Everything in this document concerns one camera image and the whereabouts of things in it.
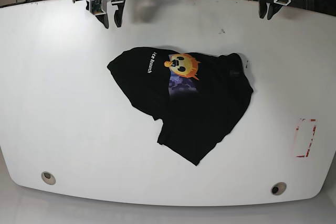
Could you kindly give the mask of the table grommet hole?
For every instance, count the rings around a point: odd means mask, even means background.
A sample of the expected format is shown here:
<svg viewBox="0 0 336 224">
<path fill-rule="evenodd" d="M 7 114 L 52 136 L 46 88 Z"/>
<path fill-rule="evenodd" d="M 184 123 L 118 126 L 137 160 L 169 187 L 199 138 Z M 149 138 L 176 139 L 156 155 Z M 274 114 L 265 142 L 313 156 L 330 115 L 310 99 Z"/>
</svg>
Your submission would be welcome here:
<svg viewBox="0 0 336 224">
<path fill-rule="evenodd" d="M 56 183 L 55 177 L 49 172 L 42 172 L 41 178 L 48 185 L 54 185 Z"/>
<path fill-rule="evenodd" d="M 287 184 L 285 182 L 278 182 L 271 187 L 271 194 L 279 196 L 283 194 L 287 189 Z"/>
</svg>

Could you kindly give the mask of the left table grommet hole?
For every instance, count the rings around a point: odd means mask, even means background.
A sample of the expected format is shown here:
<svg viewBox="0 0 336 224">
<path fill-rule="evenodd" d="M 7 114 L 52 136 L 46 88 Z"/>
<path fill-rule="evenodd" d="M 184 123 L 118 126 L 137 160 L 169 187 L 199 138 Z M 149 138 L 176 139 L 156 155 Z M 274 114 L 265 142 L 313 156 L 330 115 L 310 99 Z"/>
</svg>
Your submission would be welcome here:
<svg viewBox="0 0 336 224">
<path fill-rule="evenodd" d="M 41 178 L 48 185 L 54 185 L 56 183 L 55 177 L 49 172 L 42 172 Z"/>
</svg>

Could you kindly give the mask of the right table grommet hole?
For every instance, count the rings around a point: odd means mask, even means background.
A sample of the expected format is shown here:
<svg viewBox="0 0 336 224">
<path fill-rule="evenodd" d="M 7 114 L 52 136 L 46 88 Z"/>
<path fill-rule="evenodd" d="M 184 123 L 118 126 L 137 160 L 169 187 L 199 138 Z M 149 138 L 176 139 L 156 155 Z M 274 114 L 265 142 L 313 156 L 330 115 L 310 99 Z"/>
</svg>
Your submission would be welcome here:
<svg viewBox="0 0 336 224">
<path fill-rule="evenodd" d="M 278 182 L 271 187 L 271 194 L 279 196 L 283 194 L 287 189 L 287 184 L 285 182 Z"/>
</svg>

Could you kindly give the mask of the red tape rectangle marking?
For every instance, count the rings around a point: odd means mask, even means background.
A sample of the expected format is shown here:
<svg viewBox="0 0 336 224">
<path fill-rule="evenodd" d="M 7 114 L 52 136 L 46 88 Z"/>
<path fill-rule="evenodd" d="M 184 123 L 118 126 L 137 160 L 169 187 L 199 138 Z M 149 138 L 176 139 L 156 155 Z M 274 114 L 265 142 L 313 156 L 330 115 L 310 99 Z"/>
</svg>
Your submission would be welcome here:
<svg viewBox="0 0 336 224">
<path fill-rule="evenodd" d="M 317 122 L 317 119 L 302 118 L 299 120 L 293 142 L 293 153 L 296 158 L 308 157 L 316 132 Z"/>
</svg>

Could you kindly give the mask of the black graphic t-shirt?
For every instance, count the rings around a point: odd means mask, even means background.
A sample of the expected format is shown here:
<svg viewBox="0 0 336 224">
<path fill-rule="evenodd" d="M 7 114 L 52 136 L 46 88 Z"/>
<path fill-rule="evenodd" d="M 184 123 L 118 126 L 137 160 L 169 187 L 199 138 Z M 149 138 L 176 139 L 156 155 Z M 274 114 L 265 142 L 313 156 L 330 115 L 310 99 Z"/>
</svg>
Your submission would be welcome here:
<svg viewBox="0 0 336 224">
<path fill-rule="evenodd" d="M 253 94 L 236 53 L 136 47 L 107 68 L 134 108 L 162 120 L 158 143 L 193 165 L 234 129 Z"/>
</svg>

